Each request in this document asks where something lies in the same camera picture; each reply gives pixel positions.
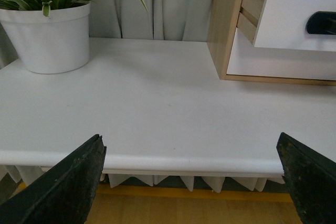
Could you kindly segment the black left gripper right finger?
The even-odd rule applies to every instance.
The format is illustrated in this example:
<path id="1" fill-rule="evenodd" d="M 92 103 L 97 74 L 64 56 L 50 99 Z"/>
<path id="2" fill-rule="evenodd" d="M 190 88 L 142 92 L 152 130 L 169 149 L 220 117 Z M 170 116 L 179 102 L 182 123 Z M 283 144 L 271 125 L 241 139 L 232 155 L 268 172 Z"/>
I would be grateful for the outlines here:
<path id="1" fill-rule="evenodd" d="M 335 162 L 282 132 L 276 146 L 302 223 L 335 223 Z"/>

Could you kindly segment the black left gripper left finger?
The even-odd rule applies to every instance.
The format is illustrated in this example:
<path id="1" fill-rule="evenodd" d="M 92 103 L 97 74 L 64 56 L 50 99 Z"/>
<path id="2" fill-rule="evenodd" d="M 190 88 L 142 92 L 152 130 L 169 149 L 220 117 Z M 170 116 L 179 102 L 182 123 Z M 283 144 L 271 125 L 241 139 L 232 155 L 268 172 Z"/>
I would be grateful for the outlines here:
<path id="1" fill-rule="evenodd" d="M 107 148 L 96 134 L 1 205 L 1 223 L 85 223 Z"/>

